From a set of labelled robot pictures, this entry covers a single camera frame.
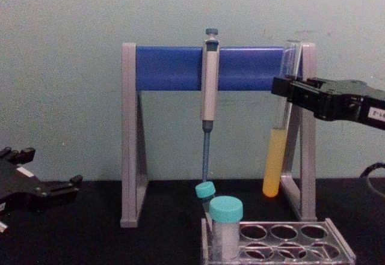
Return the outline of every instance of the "black device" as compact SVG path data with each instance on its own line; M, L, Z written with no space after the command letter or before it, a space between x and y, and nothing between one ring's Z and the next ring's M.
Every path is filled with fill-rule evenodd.
M324 121L348 120L385 130L385 92L357 80L274 78L273 94Z
M83 177L77 175L68 182L40 181L21 166L31 162L34 155L33 148L18 152L6 147L0 151L0 215L15 210L37 212L74 202Z

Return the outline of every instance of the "blue pipette holder bar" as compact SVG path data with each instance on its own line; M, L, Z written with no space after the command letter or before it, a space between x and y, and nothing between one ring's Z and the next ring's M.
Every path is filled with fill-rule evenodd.
M283 48L222 47L218 90L270 91ZM122 227L137 227L148 184L141 91L200 91L201 47L122 46Z

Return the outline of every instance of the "yellow liquid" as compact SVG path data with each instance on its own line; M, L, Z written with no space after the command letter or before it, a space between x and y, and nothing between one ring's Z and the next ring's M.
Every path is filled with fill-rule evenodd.
M278 194L287 136L287 130L271 129L266 172L262 187L262 192L267 197L274 197Z

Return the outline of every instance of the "gray metal stand frame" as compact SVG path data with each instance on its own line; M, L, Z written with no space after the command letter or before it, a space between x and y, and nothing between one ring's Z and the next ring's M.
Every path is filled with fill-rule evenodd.
M316 77L314 44L304 43L302 51L303 79ZM292 177L292 166L300 131L300 187ZM292 105L288 137L283 159L281 186L299 221L316 221L315 118L313 113Z
M148 185L140 92L136 89L136 44L122 46L122 228L138 226Z

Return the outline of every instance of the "test tube with yellow liquid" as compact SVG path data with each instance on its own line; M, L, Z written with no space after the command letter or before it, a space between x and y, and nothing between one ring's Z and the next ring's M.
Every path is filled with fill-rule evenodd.
M289 40L283 50L280 68L281 78L296 78L301 61L302 44L300 41ZM276 97L276 119L270 133L269 151L266 160L265 178L262 192L267 197L278 194L283 158L292 104L285 97Z

